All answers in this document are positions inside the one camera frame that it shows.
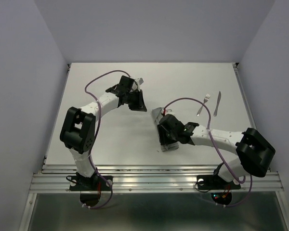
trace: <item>silver knife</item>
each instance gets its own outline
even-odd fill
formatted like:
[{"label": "silver knife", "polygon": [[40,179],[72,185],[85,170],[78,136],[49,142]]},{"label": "silver knife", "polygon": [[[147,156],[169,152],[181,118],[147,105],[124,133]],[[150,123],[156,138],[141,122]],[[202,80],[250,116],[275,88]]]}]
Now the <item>silver knife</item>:
[{"label": "silver knife", "polygon": [[217,97],[217,104],[216,104],[216,108],[215,108],[215,111],[214,111],[214,116],[217,116],[217,109],[218,109],[218,105],[220,105],[220,101],[221,101],[221,97],[222,97],[222,94],[221,92],[218,93],[218,97]]}]

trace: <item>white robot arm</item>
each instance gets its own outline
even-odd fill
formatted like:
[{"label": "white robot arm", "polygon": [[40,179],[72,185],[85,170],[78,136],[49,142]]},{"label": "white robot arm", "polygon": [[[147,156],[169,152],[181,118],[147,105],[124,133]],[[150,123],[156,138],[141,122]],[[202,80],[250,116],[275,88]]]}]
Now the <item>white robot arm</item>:
[{"label": "white robot arm", "polygon": [[[158,129],[162,150],[178,148],[178,143],[205,145],[213,147],[209,131],[205,126],[188,122],[183,124],[174,115],[163,113],[162,108],[152,111],[154,122]],[[202,189],[223,189],[234,180],[234,176],[253,175],[264,177],[275,154],[275,149],[256,130],[248,128],[245,132],[232,132],[211,129],[211,135],[222,150],[234,153],[238,157],[228,163],[232,173],[221,163],[213,175],[201,176]]]},{"label": "white robot arm", "polygon": [[89,155],[94,144],[95,122],[99,120],[99,115],[103,117],[123,104],[128,104],[132,111],[147,111],[140,89],[142,83],[142,78],[132,79],[122,76],[119,84],[107,89],[98,99],[100,112],[98,102],[92,102],[81,108],[68,109],[60,140],[72,153],[78,175],[90,178],[94,174]]}]

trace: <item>fork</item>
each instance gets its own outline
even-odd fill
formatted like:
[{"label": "fork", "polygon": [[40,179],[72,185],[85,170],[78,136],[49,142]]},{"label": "fork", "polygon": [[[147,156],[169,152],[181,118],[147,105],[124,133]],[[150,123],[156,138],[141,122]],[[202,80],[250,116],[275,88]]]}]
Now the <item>fork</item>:
[{"label": "fork", "polygon": [[[204,97],[204,99],[203,99],[203,104],[205,104],[205,103],[209,100],[209,98],[210,98],[210,95],[207,94],[206,97]],[[199,111],[197,112],[197,116],[200,115],[200,112],[201,112],[202,108],[203,108],[203,105],[201,106],[201,108],[200,108]]]}]

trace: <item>gray wall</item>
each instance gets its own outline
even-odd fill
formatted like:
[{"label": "gray wall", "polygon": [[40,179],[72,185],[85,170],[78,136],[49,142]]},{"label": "gray wall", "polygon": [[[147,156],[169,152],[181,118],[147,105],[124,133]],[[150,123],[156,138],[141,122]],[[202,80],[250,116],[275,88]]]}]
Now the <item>gray wall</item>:
[{"label": "gray wall", "polygon": [[238,62],[273,0],[35,0],[70,62]]},{"label": "gray wall", "polygon": [[65,78],[66,62],[34,1],[0,0],[0,231],[18,229]]},{"label": "gray wall", "polygon": [[289,201],[289,0],[277,0],[247,49],[239,71],[260,132],[276,148]]}]

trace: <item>purple cable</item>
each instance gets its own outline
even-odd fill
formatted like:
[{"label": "purple cable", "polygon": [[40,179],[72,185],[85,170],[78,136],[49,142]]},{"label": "purple cable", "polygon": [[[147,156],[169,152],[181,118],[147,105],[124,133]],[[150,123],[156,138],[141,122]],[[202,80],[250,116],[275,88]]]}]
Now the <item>purple cable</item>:
[{"label": "purple cable", "polygon": [[235,204],[232,204],[232,205],[226,205],[226,207],[234,207],[234,206],[237,206],[237,205],[240,205],[242,204],[247,198],[250,197],[250,192],[251,192],[251,189],[252,189],[252,176],[250,175],[250,189],[249,191],[247,192],[247,195],[246,197],[244,197],[241,201],[235,203]]},{"label": "purple cable", "polygon": [[209,131],[209,136],[210,136],[210,139],[211,139],[211,141],[212,141],[212,143],[213,143],[213,146],[214,146],[215,150],[217,151],[217,154],[219,155],[219,157],[221,158],[221,160],[222,160],[223,163],[225,164],[226,168],[227,168],[228,171],[231,173],[231,175],[236,179],[237,182],[239,182],[240,184],[243,184],[243,183],[245,182],[246,177],[244,176],[243,180],[239,180],[239,178],[235,175],[235,173],[233,172],[233,170],[230,168],[230,166],[228,165],[228,163],[226,162],[226,160],[224,159],[223,155],[221,154],[220,150],[219,150],[218,147],[217,147],[217,144],[216,144],[216,142],[215,142],[215,140],[214,140],[214,138],[213,138],[213,136],[212,136],[212,134],[211,134],[211,131],[210,131],[211,113],[210,113],[209,109],[207,108],[207,106],[206,106],[203,102],[201,102],[201,101],[199,101],[199,100],[196,100],[196,99],[193,99],[193,98],[179,98],[179,99],[176,99],[176,100],[174,100],[174,101],[171,101],[169,104],[167,104],[167,105],[164,107],[164,110],[166,110],[166,108],[167,108],[169,105],[171,105],[171,104],[173,104],[174,102],[177,102],[177,101],[179,101],[179,100],[193,100],[193,101],[196,101],[197,103],[200,103],[202,106],[204,106],[204,108],[207,110],[207,112],[208,112],[208,114],[209,114],[209,120],[208,120],[208,127],[207,127],[207,129],[208,129],[208,131]]},{"label": "purple cable", "polygon": [[[122,72],[122,73],[126,74],[128,77],[131,77],[130,74],[127,73],[127,72],[125,72],[125,71],[122,71],[122,70],[113,70],[113,71],[109,71],[109,72],[107,72],[107,73],[105,73],[105,74],[103,74],[103,75],[95,78],[94,80],[90,81],[90,82],[85,86],[85,93],[91,95],[91,96],[96,100],[97,106],[98,106],[98,123],[97,123],[96,132],[95,132],[95,135],[94,135],[93,145],[94,145],[94,143],[95,143],[95,140],[96,140],[97,135],[98,135],[98,131],[100,130],[100,126],[101,126],[102,107],[101,107],[100,102],[98,102],[98,98],[97,98],[95,95],[93,95],[91,92],[87,91],[87,88],[88,88],[88,86],[89,86],[90,84],[92,84],[94,81],[100,79],[101,77],[104,77],[104,76],[106,76],[106,75],[109,75],[109,74],[111,74],[111,73],[114,73],[114,72]],[[94,171],[96,172],[96,174],[97,174],[100,178],[102,178],[102,180],[105,181],[105,183],[110,187],[111,193],[110,193],[110,197],[108,198],[108,200],[107,200],[104,204],[99,205],[99,206],[97,206],[97,207],[89,207],[89,206],[83,204],[86,208],[89,208],[89,209],[97,209],[97,208],[101,208],[101,207],[105,206],[105,205],[111,200],[112,195],[113,195],[112,185],[110,185],[109,182],[98,172],[97,168],[95,167],[95,165],[94,165],[94,163],[93,163],[93,161],[92,161],[91,152],[92,152],[93,145],[92,145],[91,149],[89,150],[89,162],[90,162],[92,168],[94,169]]]}]

